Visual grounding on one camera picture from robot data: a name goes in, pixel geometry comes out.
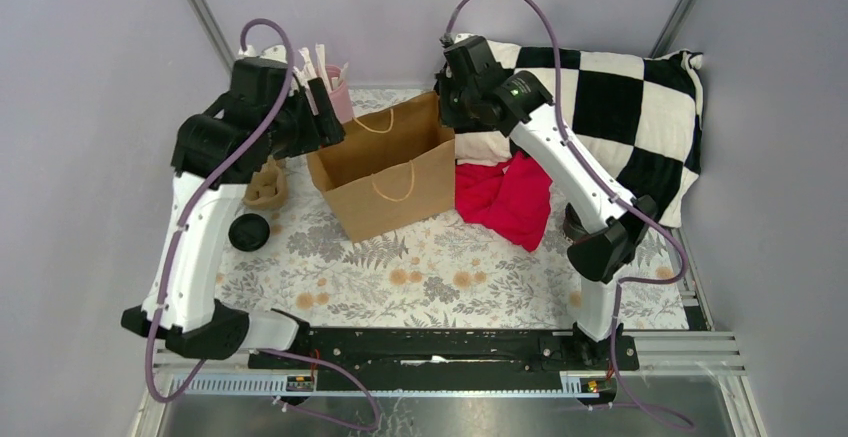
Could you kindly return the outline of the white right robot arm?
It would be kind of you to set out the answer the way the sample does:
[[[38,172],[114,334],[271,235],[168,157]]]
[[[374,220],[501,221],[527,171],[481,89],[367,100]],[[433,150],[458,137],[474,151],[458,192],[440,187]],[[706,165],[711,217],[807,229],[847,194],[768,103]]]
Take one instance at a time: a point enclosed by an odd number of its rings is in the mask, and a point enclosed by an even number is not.
[[[582,291],[573,353],[583,367],[597,369],[612,357],[620,335],[620,272],[653,225],[656,204],[618,183],[567,125],[558,48],[552,50],[554,82],[545,85],[529,71],[509,73],[481,36],[444,35],[442,46],[446,62],[437,88],[443,123],[499,131],[569,199],[584,231],[567,250]]]

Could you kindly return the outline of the brown paper bag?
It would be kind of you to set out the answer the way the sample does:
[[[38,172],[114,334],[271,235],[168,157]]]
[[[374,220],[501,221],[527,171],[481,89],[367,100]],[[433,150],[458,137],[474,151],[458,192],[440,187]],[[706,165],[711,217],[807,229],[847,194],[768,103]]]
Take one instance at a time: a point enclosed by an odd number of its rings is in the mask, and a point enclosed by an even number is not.
[[[455,208],[454,132],[427,92],[343,125],[343,142],[306,157],[320,192],[353,243]]]

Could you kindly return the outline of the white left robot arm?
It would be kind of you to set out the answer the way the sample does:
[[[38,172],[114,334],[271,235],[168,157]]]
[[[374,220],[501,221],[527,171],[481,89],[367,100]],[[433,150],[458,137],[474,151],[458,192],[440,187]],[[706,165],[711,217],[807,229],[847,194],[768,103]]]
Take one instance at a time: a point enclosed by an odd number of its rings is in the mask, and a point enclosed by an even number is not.
[[[178,129],[171,235],[149,295],[123,312],[122,327],[189,359],[271,349],[285,367],[304,364],[311,345],[300,334],[304,321],[227,306],[215,296],[215,276],[225,245],[257,250],[270,236],[263,217],[237,213],[267,159],[308,154],[344,136],[320,78],[275,60],[237,60],[228,90]]]

